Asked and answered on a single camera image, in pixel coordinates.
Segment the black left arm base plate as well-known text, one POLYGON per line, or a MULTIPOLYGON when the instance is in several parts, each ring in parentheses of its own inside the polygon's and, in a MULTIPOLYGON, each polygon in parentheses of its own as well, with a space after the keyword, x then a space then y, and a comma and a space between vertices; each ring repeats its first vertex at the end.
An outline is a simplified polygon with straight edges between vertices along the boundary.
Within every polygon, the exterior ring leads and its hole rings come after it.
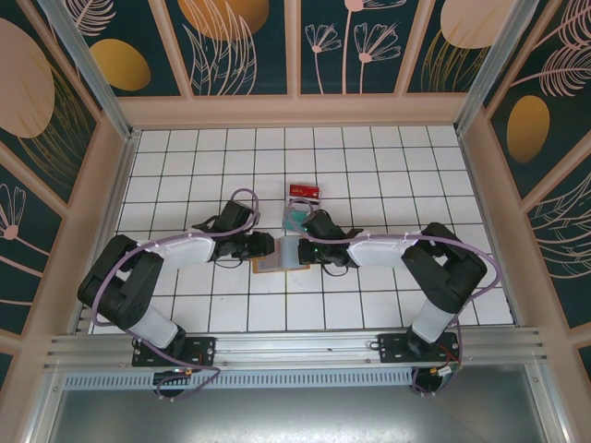
POLYGON ((213 366, 215 345, 213 337, 177 338, 166 348, 153 350, 144 341, 133 339, 131 364, 133 367, 213 366))

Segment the aluminium frame post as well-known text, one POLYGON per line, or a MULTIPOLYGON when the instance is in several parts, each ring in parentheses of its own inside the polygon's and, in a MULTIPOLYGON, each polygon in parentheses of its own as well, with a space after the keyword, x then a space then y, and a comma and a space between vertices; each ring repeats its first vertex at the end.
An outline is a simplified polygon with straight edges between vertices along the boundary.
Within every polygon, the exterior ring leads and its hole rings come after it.
POLYGON ((130 139, 133 135, 133 128, 129 125, 110 85, 91 55, 89 46, 76 29, 66 7, 61 3, 61 0, 38 0, 38 3, 48 21, 54 26, 68 53, 77 63, 81 75, 87 80, 90 90, 117 133, 125 140, 130 139))
POLYGON ((472 125, 494 82, 501 75, 501 71, 507 65, 515 47, 532 21, 538 5, 545 5, 547 2, 548 0, 516 0, 512 6, 453 123, 458 138, 462 138, 472 125))

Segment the orange leather card holder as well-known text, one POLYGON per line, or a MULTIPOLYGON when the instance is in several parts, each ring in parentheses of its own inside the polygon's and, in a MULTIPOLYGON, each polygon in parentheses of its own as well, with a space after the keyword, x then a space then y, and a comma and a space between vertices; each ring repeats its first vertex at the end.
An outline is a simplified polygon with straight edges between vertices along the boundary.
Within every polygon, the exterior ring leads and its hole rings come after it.
POLYGON ((309 269, 309 265, 303 265, 299 262, 299 240, 300 237, 295 235, 276 238, 273 253, 253 259, 253 272, 258 274, 309 269))

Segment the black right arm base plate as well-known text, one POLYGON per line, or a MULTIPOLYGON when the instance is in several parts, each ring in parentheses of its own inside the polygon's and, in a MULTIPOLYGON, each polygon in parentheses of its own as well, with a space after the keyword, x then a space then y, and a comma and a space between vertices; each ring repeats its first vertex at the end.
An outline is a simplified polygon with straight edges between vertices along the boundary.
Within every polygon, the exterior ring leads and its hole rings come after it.
POLYGON ((433 343, 427 343, 409 331, 380 334, 377 345, 382 363, 443 365, 459 360, 459 342, 454 332, 443 332, 433 343))

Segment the teal credit card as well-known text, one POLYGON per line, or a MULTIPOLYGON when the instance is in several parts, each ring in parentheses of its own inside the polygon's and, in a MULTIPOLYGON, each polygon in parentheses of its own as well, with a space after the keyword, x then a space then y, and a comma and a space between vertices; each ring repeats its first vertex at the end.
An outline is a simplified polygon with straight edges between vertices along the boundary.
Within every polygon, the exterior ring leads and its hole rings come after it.
POLYGON ((287 210, 283 217, 283 228, 290 232, 296 232, 298 229, 303 230, 302 222, 307 215, 308 213, 303 210, 287 210))

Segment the clear acrylic card stand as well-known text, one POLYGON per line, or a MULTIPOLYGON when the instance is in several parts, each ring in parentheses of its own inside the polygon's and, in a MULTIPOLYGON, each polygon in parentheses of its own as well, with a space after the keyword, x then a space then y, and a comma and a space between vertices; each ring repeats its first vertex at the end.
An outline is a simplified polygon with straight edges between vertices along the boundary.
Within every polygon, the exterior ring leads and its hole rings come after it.
POLYGON ((302 222, 315 209, 315 203, 306 198, 290 198, 283 211, 283 228, 289 232, 303 230, 302 222))

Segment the aluminium mounting rail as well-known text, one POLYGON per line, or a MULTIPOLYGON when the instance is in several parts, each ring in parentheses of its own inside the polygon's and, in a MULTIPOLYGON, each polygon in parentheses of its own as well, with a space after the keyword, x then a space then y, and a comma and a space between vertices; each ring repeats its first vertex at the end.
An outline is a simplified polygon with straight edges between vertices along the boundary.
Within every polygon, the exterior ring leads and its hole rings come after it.
MULTIPOLYGON (((222 369, 360 368, 380 364, 370 344, 378 330, 220 333, 213 364, 222 369)), ((462 327, 464 365, 530 364, 547 358, 538 331, 516 327, 462 327)), ((127 335, 52 338, 42 367, 49 371, 129 370, 127 335)))

